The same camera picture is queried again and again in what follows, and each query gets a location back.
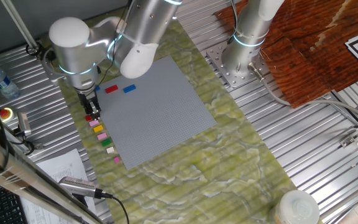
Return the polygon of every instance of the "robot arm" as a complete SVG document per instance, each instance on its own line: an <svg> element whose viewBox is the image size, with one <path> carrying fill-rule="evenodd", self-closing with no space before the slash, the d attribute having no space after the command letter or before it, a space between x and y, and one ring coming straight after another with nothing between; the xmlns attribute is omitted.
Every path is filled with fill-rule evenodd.
<svg viewBox="0 0 358 224"><path fill-rule="evenodd" d="M99 118L94 91L97 65L112 60L114 54L114 64L122 75L143 75L151 67L158 43L180 4L177 0L138 0L131 7L127 23L109 17L89 28L80 19L66 17L52 24L49 37L64 72L59 75L69 79L87 114Z"/></svg>

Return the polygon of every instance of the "plastic bottle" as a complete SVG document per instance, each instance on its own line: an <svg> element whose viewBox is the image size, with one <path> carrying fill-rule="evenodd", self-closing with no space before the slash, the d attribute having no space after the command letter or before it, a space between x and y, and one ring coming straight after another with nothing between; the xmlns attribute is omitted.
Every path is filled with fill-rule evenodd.
<svg viewBox="0 0 358 224"><path fill-rule="evenodd" d="M317 224L319 218L316 200L301 190L287 192L269 213L272 224Z"/></svg>
<svg viewBox="0 0 358 224"><path fill-rule="evenodd" d="M17 98L20 95L19 88L2 69L0 69L0 92L9 100Z"/></svg>

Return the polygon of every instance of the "metal bracket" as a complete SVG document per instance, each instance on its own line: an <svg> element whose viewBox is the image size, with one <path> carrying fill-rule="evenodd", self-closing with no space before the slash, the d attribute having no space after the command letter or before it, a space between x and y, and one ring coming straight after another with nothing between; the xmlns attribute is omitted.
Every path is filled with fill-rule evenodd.
<svg viewBox="0 0 358 224"><path fill-rule="evenodd" d="M349 145L351 145L352 143L354 143L355 141L356 141L356 140L354 139L354 137L348 136L347 138L341 140L341 146L342 146L342 147L349 146Z"/></svg>
<svg viewBox="0 0 358 224"><path fill-rule="evenodd" d="M240 87L247 82L255 78L254 72L247 72L243 74L230 74L227 72L226 68L222 63L222 52L227 47L227 43L222 42L217 44L206 51L207 56L211 59L213 65L222 73L222 77L227 81L227 83L233 88ZM270 72L269 68L266 66L263 56L259 53L258 56L255 56L255 61L253 64L258 68L261 74L268 74Z"/></svg>

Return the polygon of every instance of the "microphone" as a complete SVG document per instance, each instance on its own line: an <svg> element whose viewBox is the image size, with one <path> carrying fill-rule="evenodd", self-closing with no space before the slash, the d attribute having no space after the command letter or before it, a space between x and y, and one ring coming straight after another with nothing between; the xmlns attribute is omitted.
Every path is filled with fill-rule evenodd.
<svg viewBox="0 0 358 224"><path fill-rule="evenodd" d="M82 195L101 199L102 197L111 198L112 195L96 188L94 183L87 180L81 180L73 177L63 177L59 184L72 194Z"/></svg>

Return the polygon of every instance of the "orange object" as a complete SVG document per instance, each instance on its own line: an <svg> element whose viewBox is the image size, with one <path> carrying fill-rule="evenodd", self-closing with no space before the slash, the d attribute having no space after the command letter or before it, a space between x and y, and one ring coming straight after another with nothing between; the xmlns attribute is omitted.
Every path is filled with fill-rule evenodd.
<svg viewBox="0 0 358 224"><path fill-rule="evenodd" d="M10 115L11 115L11 113L10 113L8 110L2 109L2 110L0 111L0 117L1 117L2 119L6 119L6 118L8 118Z"/></svg>

